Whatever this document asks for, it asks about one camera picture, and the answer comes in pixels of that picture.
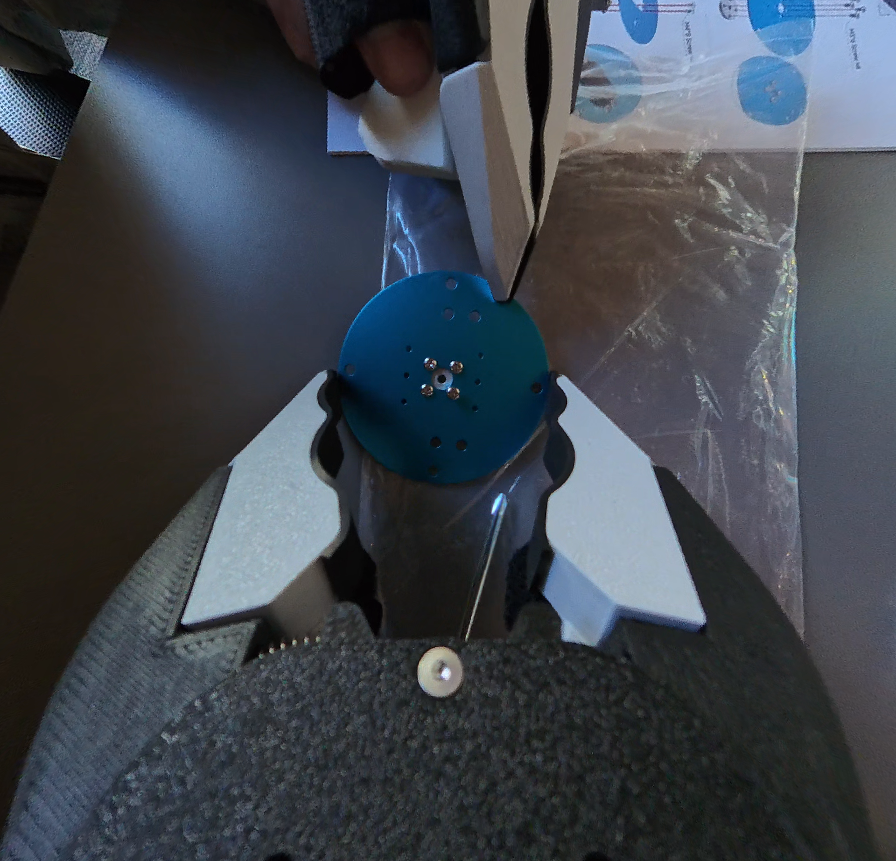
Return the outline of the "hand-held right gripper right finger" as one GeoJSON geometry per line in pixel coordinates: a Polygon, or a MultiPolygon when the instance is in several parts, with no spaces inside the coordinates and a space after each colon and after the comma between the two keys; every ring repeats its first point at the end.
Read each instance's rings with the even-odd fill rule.
{"type": "Polygon", "coordinates": [[[508,629],[544,598],[567,641],[599,646],[620,619],[706,624],[650,458],[569,379],[552,374],[532,538],[511,561],[508,629]]]}

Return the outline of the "yellow handled screwdriver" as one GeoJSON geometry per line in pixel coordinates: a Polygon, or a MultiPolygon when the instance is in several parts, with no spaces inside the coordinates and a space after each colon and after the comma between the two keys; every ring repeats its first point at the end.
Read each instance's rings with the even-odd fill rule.
{"type": "Polygon", "coordinates": [[[504,631],[507,572],[499,551],[499,537],[507,506],[507,495],[499,493],[491,506],[485,541],[473,569],[458,631],[464,642],[476,636],[498,636],[504,631]]]}

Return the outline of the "clear plastic bag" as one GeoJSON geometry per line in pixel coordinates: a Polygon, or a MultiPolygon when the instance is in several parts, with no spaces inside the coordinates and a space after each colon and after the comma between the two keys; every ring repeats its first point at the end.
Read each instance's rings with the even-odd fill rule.
{"type": "MultiPolygon", "coordinates": [[[[672,471],[804,631],[793,329],[800,150],[610,153],[574,131],[516,299],[551,367],[672,471]]],[[[385,630],[454,637],[507,498],[476,635],[550,484],[541,428],[512,462],[428,486],[364,461],[385,630]]]]}

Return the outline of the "grey desk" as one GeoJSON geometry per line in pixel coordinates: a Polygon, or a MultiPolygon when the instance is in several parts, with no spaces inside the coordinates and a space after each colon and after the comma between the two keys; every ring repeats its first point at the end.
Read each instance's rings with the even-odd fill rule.
{"type": "MultiPolygon", "coordinates": [[[[386,174],[239,0],[126,5],[2,306],[2,819],[97,609],[379,284],[386,174]]],[[[805,638],[894,859],[894,154],[811,154],[805,638]]]]}

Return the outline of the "person's left hand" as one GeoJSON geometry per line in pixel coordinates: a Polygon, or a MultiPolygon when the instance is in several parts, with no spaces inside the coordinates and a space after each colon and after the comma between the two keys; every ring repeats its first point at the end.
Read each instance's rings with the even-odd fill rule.
{"type": "MultiPolygon", "coordinates": [[[[265,0],[294,56],[316,67],[304,0],[265,0]]],[[[389,93],[408,97],[422,90],[434,70],[431,30],[423,22],[380,24],[355,40],[377,83],[389,93]]]]}

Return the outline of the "white assembly guide sheet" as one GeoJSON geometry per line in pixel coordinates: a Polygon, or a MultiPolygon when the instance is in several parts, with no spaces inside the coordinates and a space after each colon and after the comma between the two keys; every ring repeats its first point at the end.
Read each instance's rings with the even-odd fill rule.
{"type": "Polygon", "coordinates": [[[582,2],[570,146],[894,149],[894,0],[582,2]]]}

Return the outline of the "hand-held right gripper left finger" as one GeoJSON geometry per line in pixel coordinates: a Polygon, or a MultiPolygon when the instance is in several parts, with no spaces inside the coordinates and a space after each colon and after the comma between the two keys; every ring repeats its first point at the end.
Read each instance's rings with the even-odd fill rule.
{"type": "Polygon", "coordinates": [[[339,380],[321,372],[232,461],[181,618],[186,629],[260,618],[300,639],[349,601],[379,630],[375,563],[338,482],[349,471],[341,417],[339,380]]]}

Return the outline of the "blue round metal disc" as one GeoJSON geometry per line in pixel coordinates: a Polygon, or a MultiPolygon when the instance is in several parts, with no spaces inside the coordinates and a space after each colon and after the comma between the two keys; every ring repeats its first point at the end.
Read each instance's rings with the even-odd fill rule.
{"type": "Polygon", "coordinates": [[[375,295],[339,366],[355,438],[387,469],[431,484],[483,477],[532,438],[549,388],[544,342],[515,301],[468,273],[423,273],[375,295]]]}

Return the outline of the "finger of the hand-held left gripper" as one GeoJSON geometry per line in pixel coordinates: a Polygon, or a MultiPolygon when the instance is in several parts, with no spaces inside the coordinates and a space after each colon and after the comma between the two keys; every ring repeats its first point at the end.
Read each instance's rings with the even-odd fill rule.
{"type": "Polygon", "coordinates": [[[580,0],[534,0],[532,197],[540,229],[574,107],[580,0]]]}
{"type": "Polygon", "coordinates": [[[476,252],[494,298],[511,298],[536,228],[527,81],[536,0],[486,0],[483,57],[442,82],[442,118],[476,252]]]}

